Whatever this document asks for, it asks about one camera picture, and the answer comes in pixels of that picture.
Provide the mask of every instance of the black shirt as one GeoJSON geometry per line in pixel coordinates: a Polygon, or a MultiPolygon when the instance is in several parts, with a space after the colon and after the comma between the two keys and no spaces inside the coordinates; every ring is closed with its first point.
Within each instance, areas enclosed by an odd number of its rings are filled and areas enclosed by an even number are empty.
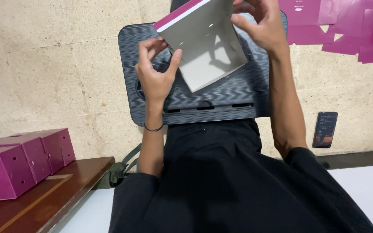
{"type": "Polygon", "coordinates": [[[162,180],[124,180],[109,232],[373,232],[311,151],[260,151],[253,119],[170,127],[162,180]]]}

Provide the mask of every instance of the white cardboard box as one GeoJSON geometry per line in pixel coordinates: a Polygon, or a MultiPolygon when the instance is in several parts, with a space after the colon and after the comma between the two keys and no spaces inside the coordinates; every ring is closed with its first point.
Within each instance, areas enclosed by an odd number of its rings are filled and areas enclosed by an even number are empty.
{"type": "Polygon", "coordinates": [[[190,0],[153,26],[173,53],[191,92],[228,76],[248,61],[230,22],[233,0],[190,0]]]}

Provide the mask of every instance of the black lap desk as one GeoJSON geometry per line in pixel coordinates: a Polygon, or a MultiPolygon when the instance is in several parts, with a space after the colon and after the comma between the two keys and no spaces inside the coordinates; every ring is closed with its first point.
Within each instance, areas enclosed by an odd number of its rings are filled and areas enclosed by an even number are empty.
{"type": "MultiPolygon", "coordinates": [[[[281,13],[287,34],[287,18],[281,13]]],[[[241,13],[255,23],[249,13],[241,13]]],[[[268,117],[269,114],[269,59],[267,52],[258,47],[244,31],[237,34],[248,63],[227,77],[191,93],[177,72],[173,87],[165,100],[163,123],[165,125],[205,121],[220,121],[268,117]]],[[[145,100],[135,71],[138,62],[138,43],[149,38],[158,38],[153,23],[134,24],[124,27],[118,36],[123,75],[133,121],[144,126],[145,100]]],[[[166,49],[152,61],[158,72],[165,72],[171,54],[166,49]]]]}

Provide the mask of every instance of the phone screen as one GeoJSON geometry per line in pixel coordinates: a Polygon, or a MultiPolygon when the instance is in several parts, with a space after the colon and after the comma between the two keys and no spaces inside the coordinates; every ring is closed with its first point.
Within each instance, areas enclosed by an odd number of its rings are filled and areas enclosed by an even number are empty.
{"type": "Polygon", "coordinates": [[[319,112],[313,148],[330,148],[337,119],[337,112],[319,112]]]}

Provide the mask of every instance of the stacked magenta boxes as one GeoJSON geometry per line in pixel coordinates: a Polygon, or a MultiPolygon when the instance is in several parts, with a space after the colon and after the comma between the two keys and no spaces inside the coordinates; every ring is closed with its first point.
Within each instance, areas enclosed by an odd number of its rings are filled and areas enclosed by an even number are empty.
{"type": "Polygon", "coordinates": [[[19,197],[74,160],[68,129],[0,138],[0,200],[19,197]]]}

